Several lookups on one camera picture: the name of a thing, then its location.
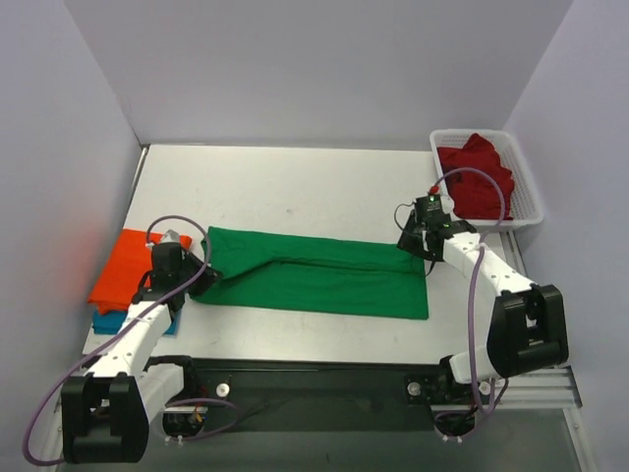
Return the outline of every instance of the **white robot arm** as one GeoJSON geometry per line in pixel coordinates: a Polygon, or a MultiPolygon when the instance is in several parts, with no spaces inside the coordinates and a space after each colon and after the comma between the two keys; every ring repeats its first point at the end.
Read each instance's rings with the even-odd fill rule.
{"type": "MultiPolygon", "coordinates": [[[[509,378],[568,358],[563,298],[553,285],[538,286],[518,273],[482,243],[465,220],[452,221],[441,206],[439,194],[415,201],[398,248],[432,262],[446,262],[471,279],[484,252],[476,287],[494,300],[486,344],[477,345],[479,381],[509,378]]],[[[448,358],[450,374],[458,384],[472,381],[470,352],[448,358]]]]}
{"type": "Polygon", "coordinates": [[[183,307],[186,292],[202,293],[221,274],[206,267],[187,291],[169,295],[203,265],[172,232],[153,246],[151,263],[121,328],[133,324],[130,330],[82,377],[63,384],[63,453],[68,462],[137,462],[146,448],[148,425],[164,405],[182,391],[187,397],[199,396],[190,358],[158,359],[146,366],[183,307]]]}

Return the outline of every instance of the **green pants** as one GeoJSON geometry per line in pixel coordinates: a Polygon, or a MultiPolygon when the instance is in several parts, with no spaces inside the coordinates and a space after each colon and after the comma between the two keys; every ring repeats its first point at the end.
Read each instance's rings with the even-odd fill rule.
{"type": "Polygon", "coordinates": [[[209,229],[223,279],[194,300],[426,320],[424,263],[393,244],[209,229]]]}

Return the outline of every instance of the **white basket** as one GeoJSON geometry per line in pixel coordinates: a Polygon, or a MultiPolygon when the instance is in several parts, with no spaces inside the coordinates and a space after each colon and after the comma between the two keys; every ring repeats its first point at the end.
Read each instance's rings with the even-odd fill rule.
{"type": "MultiPolygon", "coordinates": [[[[430,146],[432,156],[436,165],[436,172],[439,177],[443,175],[437,148],[441,146],[451,148],[462,148],[474,133],[478,133],[486,140],[490,141],[495,150],[500,155],[500,162],[513,172],[515,190],[511,194],[512,220],[504,221],[500,225],[501,231],[509,231],[523,226],[539,224],[543,220],[542,205],[537,188],[533,183],[531,172],[522,157],[522,152],[516,141],[504,131],[492,130],[436,130],[430,133],[430,146]]],[[[448,195],[445,181],[441,182],[441,193],[448,195]]],[[[495,224],[495,220],[490,219],[470,219],[470,223],[482,229],[489,229],[495,224]]]]}

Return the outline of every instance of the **metal frame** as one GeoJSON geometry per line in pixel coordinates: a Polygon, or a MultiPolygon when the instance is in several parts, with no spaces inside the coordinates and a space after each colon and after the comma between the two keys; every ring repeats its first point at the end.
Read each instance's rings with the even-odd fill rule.
{"type": "MultiPolygon", "coordinates": [[[[500,239],[502,240],[502,246],[504,248],[507,263],[510,266],[513,266],[520,273],[526,274],[526,267],[524,266],[524,261],[522,260],[522,254],[520,253],[515,233],[513,231],[501,233],[500,239]]],[[[597,467],[596,456],[586,434],[580,410],[583,403],[581,402],[581,396],[579,395],[579,390],[577,388],[572,369],[564,367],[551,370],[555,372],[564,371],[566,373],[566,377],[571,383],[569,389],[575,399],[575,404],[571,406],[566,405],[562,407],[562,409],[566,420],[566,427],[570,433],[570,439],[572,440],[572,444],[579,461],[579,466],[583,472],[597,472],[599,469],[597,467]]]]}

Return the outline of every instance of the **red cloth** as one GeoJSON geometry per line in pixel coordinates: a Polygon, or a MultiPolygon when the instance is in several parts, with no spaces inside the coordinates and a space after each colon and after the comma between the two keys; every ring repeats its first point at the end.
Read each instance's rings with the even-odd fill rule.
{"type": "MultiPolygon", "coordinates": [[[[473,134],[462,148],[438,147],[443,173],[459,167],[474,167],[489,174],[498,184],[506,203],[504,219],[513,219],[511,194],[515,189],[512,172],[500,165],[500,155],[493,144],[478,133],[473,134]]],[[[454,200],[454,213],[465,219],[499,219],[500,199],[489,181],[473,172],[461,172],[445,181],[454,200]]]]}
{"type": "MultiPolygon", "coordinates": [[[[161,237],[161,233],[150,233],[153,243],[158,243],[161,237]]],[[[185,249],[189,249],[193,242],[190,236],[182,235],[179,239],[185,249]]],[[[146,248],[144,231],[123,229],[87,302],[95,304],[100,315],[111,311],[126,312],[138,291],[140,279],[150,268],[150,251],[146,248]]]]}

